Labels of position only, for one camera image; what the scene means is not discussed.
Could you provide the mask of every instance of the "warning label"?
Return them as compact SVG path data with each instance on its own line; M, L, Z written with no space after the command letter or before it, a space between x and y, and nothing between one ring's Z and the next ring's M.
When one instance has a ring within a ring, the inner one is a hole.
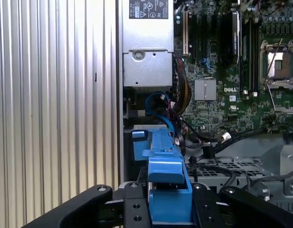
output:
M169 0L129 0L130 19L168 19Z

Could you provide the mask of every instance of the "ribbed metal surface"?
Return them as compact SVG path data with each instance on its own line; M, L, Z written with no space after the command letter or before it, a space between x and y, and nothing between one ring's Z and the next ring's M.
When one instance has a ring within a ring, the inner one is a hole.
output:
M216 80L195 80L195 101L216 101Z
M118 185L115 9L0 0L0 228Z

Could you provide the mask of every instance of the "aluminum panel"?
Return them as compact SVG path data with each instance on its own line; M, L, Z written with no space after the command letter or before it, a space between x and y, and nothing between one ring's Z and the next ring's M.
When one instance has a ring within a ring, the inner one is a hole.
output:
M132 10L135 18L130 16ZM168 90L174 52L173 1L122 0L122 13L124 86L137 92Z
M115 0L0 0L0 228L118 186L111 9Z

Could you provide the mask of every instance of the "blue plastic bracket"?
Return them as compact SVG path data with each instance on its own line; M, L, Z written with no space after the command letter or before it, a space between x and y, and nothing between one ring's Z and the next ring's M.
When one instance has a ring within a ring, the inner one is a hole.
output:
M172 190L150 190L152 221L191 222L192 187L183 156L173 143L168 129L151 130L147 134L146 139L146 133L135 133L139 140L134 141L134 154L136 160L148 159L148 182L179 186Z

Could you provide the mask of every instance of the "cpu socket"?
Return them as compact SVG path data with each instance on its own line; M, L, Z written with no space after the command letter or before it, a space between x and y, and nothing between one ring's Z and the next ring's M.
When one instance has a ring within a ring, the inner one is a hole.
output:
M288 44L262 42L260 80L264 88L293 89L293 41Z

